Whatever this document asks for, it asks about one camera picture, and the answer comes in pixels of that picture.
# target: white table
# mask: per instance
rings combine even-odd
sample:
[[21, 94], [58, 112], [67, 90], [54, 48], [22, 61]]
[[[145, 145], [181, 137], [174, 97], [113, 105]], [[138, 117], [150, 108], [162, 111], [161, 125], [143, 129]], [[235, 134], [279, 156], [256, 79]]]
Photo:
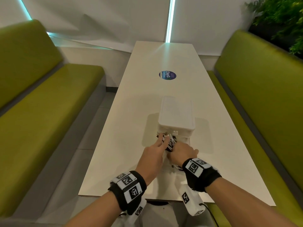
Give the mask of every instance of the white table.
[[[163, 80], [161, 71], [177, 77]], [[190, 143], [200, 150], [198, 157], [218, 168], [225, 179], [275, 206], [194, 47], [144, 41], [136, 42], [79, 195], [101, 196], [113, 177], [135, 169], [144, 147], [156, 140], [164, 95], [193, 101], [196, 130]], [[165, 160], [144, 197], [181, 201], [175, 178]], [[206, 193], [200, 196], [213, 202]]]

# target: seat cushion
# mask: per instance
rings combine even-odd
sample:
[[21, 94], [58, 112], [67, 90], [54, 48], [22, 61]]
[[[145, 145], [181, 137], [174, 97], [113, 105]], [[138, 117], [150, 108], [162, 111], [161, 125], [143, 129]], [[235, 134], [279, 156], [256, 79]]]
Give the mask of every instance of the seat cushion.
[[215, 68], [303, 191], [303, 62], [238, 30]]
[[0, 117], [0, 217], [13, 214], [103, 75], [67, 64]]
[[60, 61], [60, 52], [38, 20], [1, 28], [0, 108]]
[[[303, 210], [233, 105], [217, 77], [214, 75], [214, 72], [208, 71], [208, 74], [277, 206], [275, 209], [299, 227], [303, 227]], [[230, 224], [215, 204], [208, 204], [208, 207], [214, 214], [220, 227], [230, 227]]]

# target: black cord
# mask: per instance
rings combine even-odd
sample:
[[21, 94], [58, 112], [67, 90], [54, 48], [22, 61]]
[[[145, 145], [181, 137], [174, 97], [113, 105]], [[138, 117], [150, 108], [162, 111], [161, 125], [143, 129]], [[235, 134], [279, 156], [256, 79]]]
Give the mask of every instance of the black cord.
[[199, 206], [205, 206], [205, 208], [209, 211], [211, 217], [214, 219], [216, 225], [219, 227], [219, 225], [218, 225], [218, 223], [217, 223], [217, 221], [216, 221], [214, 215], [211, 213], [211, 211], [209, 210], [209, 208], [208, 208], [204, 203], [200, 203]]

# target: white box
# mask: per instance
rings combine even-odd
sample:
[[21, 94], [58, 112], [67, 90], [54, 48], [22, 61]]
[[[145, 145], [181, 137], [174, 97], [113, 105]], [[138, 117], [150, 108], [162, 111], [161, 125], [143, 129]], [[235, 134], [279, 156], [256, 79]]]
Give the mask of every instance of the white box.
[[163, 96], [158, 120], [158, 132], [189, 138], [195, 130], [195, 117], [191, 100]]

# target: blue sticker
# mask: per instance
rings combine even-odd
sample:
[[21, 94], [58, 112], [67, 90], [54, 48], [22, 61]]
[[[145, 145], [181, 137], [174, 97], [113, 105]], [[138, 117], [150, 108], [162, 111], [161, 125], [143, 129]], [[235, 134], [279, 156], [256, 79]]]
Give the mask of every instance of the blue sticker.
[[173, 80], [177, 77], [176, 73], [171, 71], [162, 71], [159, 73], [159, 76], [164, 80]]

